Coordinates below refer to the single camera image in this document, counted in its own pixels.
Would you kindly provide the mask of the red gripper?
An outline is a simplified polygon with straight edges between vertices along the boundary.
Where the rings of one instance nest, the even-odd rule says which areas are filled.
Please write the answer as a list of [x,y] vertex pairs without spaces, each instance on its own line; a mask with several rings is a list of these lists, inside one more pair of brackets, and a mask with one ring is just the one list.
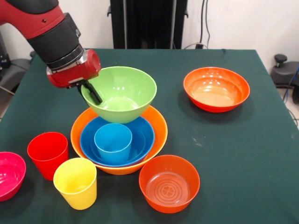
[[[83,55],[74,63],[60,70],[46,69],[47,78],[58,88],[70,88],[76,83],[83,81],[83,86],[88,89],[89,95],[95,104],[101,104],[102,99],[95,90],[94,86],[89,83],[89,79],[98,76],[101,64],[97,53],[93,49],[85,50]],[[81,94],[81,85],[76,85]]]

